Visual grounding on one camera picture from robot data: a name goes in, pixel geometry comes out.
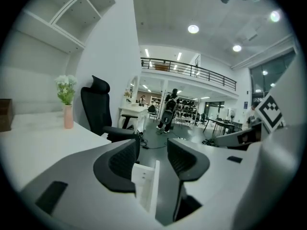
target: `chair headrest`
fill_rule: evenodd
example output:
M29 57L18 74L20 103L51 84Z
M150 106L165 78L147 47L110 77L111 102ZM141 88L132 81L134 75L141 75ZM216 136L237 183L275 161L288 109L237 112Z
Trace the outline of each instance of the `chair headrest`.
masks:
M99 79L98 77L95 77L94 75L92 75L92 77L93 77L93 83L91 86L92 90L98 93L109 93L110 92L110 85L106 81Z

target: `fluorescent light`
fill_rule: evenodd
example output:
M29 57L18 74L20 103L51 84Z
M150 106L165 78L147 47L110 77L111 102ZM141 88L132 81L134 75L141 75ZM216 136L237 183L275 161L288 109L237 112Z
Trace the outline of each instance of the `fluorescent light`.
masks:
M273 22L278 22L280 20L280 14L277 11L273 11L270 18Z
M232 50L235 51L235 52L239 52L241 51L242 47L240 45L235 45L233 46Z
M146 56L149 57L148 49L145 49Z
M180 60L181 54L181 52L178 54L177 60Z
M198 26L196 26L196 25L190 25L189 27L188 27L188 31L190 32L190 33L197 33L198 31L199 31L200 29L198 28Z

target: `person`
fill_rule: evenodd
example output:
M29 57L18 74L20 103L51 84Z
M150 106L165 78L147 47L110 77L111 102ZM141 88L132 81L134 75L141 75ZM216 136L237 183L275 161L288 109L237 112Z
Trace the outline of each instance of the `person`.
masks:
M166 96L166 98L165 98L165 102L166 102L165 106L167 106L167 103L170 100L174 100L177 103L177 105L179 104L180 100L179 100L179 98L177 96L177 91L178 91L177 89L173 89L172 94L171 95L168 94ZM169 128L171 127L172 120L173 120L173 118L175 116L175 113L176 113L176 108L174 108L174 110L173 110L173 116L172 116L171 121L165 126L164 133L169 133ZM160 121L159 125L156 128L161 130L162 126L163 126L163 123L162 123L162 121Z
M142 95L139 100L139 106L144 106L145 104L145 95Z
M253 104L251 105L250 108L247 109L245 117L244 117L244 121L242 124L242 130L246 130L248 129L248 125L251 122L251 118L252 116L256 117L255 115L255 108L259 105L259 102L253 102Z

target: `ceiling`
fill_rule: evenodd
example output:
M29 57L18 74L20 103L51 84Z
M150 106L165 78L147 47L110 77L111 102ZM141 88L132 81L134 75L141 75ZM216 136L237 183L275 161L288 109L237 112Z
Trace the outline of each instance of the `ceiling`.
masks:
M147 91L143 87L143 84L145 84L148 87L148 89L150 89L152 92L160 93L162 91L163 80L158 80L158 79L148 78L148 77L141 77L139 91ZM168 81L167 91L172 92L173 89L182 90L182 92L179 93L178 95L181 97L187 97L187 98L201 98L201 97L206 97L206 96L209 96L211 98L228 97L226 95L223 95L218 92L211 91L205 88L200 88L197 86L193 86L193 85L189 85L189 84L185 84L181 82Z
M279 10L273 0L230 0L227 4L220 0L134 0L134 9L140 45L183 48L229 66L292 33L285 15L277 23L269 19L273 10ZM190 34L190 24L200 31ZM242 45L241 52L232 50L235 44Z
M145 53L145 49L149 51L150 58L158 58L158 59L168 59L177 61L178 53L181 52L180 62L189 64L192 58L195 56L195 52L188 51L185 49L179 49L174 47L165 47L165 46L155 46L155 45L141 45L140 46L140 54L141 57L147 57Z

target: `potted plant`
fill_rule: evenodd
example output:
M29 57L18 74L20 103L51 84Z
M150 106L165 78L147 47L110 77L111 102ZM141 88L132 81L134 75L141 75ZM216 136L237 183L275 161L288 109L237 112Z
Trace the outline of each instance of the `potted plant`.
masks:
M72 75L61 75L55 79L58 89L58 97L64 104L64 127L73 127L72 116L72 100L75 94L73 87L77 83L77 79Z

